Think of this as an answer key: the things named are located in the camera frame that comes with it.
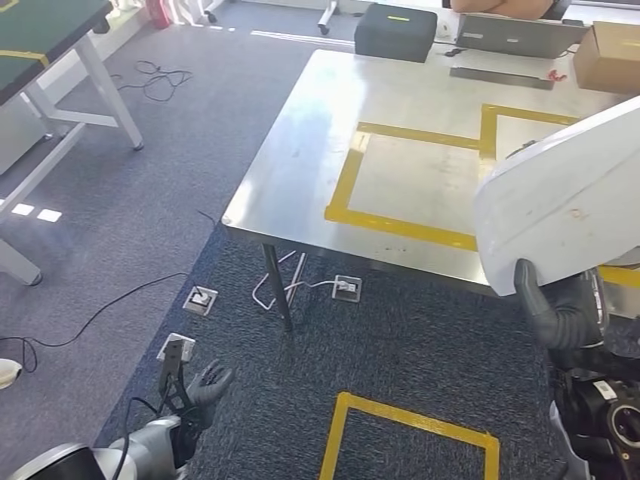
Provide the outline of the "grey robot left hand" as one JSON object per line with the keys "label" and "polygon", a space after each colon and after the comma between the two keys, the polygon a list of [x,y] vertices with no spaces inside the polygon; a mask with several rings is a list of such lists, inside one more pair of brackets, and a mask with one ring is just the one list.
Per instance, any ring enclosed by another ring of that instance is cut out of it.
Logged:
{"label": "grey robot left hand", "polygon": [[211,428],[216,408],[235,378],[235,371],[214,359],[196,374],[186,394],[198,416],[201,431]]}

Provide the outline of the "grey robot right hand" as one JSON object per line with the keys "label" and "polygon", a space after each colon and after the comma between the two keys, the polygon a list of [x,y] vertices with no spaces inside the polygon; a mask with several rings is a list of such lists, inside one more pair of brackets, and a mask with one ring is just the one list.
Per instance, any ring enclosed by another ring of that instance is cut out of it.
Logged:
{"label": "grey robot right hand", "polygon": [[601,345],[608,325],[603,283],[595,268],[540,286],[533,262],[519,259],[514,288],[535,336],[549,350]]}

